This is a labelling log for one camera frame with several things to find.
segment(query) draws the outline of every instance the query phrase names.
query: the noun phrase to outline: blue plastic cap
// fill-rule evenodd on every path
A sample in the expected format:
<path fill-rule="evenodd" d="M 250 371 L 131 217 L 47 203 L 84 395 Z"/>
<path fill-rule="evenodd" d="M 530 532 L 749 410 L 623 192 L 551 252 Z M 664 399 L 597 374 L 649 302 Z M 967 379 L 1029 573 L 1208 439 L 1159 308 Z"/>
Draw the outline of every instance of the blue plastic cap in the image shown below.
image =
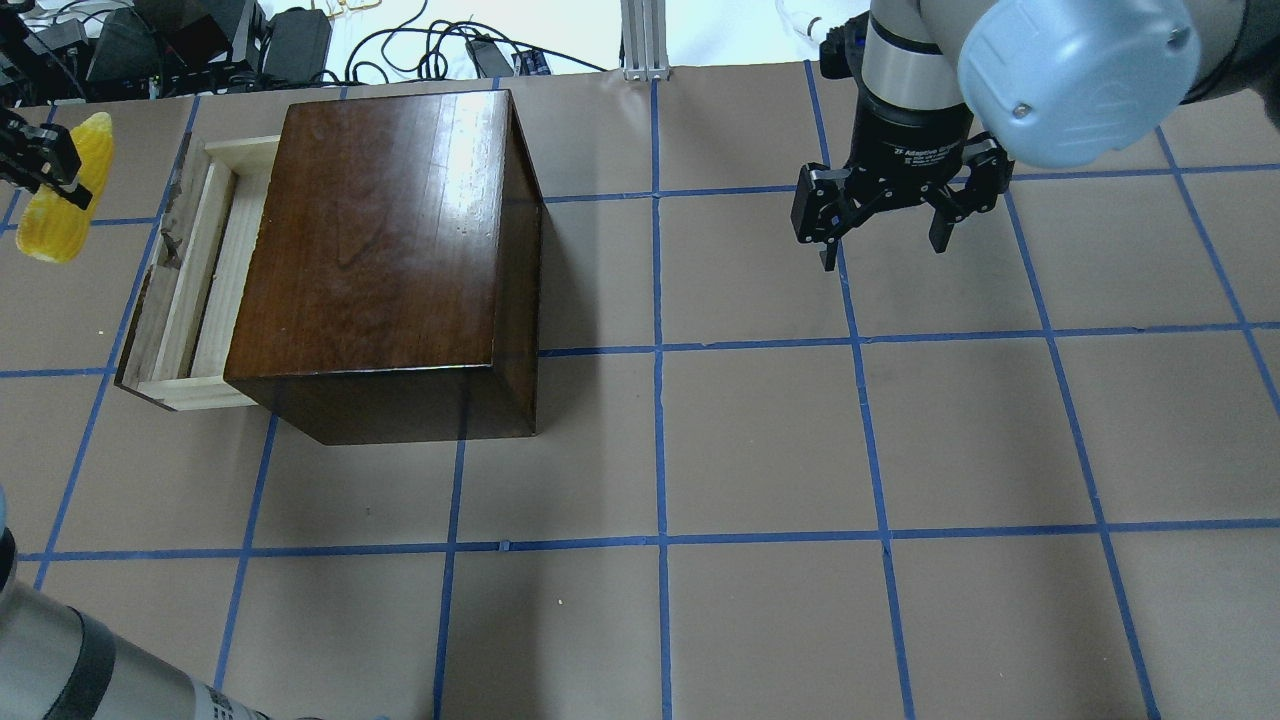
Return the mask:
<path fill-rule="evenodd" d="M 1183 0 L 1000 0 L 956 65 L 965 101 L 1015 159 L 1070 168 L 1151 132 L 1199 61 Z"/>

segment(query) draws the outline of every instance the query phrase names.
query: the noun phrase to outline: wooden box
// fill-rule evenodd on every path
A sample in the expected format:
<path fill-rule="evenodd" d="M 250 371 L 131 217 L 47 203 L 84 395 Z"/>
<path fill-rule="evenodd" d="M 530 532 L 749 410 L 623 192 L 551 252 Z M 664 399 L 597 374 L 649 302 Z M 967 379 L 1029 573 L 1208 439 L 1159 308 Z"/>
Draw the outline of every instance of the wooden box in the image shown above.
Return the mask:
<path fill-rule="evenodd" d="M 178 380 L 328 445 L 532 434 L 540 224 L 504 91 L 294 105 L 219 377 Z"/>

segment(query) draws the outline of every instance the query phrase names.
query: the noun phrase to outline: yellow toy corn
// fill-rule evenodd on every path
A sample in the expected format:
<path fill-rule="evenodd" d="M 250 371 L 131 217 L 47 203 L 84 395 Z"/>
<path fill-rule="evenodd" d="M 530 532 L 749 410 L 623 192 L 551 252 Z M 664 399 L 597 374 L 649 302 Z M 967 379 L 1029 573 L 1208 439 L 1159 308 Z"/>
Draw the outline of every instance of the yellow toy corn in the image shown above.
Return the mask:
<path fill-rule="evenodd" d="M 93 193 L 93 200 L 87 209 L 81 210 L 52 190 L 41 187 L 18 222 L 18 250 L 49 263 L 67 263 L 84 247 L 88 222 L 93 219 L 97 201 L 102 199 L 108 170 L 111 169 L 111 158 L 115 155 L 111 115 L 90 115 L 72 128 L 72 141 L 81 156 L 81 184 Z"/>

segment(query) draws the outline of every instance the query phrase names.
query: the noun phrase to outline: metal bracket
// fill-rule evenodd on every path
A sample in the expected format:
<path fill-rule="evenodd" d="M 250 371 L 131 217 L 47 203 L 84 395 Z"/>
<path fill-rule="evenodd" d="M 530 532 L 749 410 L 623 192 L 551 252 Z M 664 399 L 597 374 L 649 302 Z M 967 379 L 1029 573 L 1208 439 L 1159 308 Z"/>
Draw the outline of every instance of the metal bracket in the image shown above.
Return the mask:
<path fill-rule="evenodd" d="M 667 0 L 622 0 L 622 77 L 667 79 Z"/>

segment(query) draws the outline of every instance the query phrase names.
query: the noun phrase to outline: glossy wood surface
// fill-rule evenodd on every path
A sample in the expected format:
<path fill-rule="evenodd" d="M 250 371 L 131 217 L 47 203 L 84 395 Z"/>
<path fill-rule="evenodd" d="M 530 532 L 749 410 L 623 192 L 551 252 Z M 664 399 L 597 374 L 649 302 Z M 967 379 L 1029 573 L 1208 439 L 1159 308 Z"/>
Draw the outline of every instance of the glossy wood surface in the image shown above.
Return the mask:
<path fill-rule="evenodd" d="M 228 383 L 328 443 L 530 434 L 540 202 L 507 92 L 294 105 Z"/>

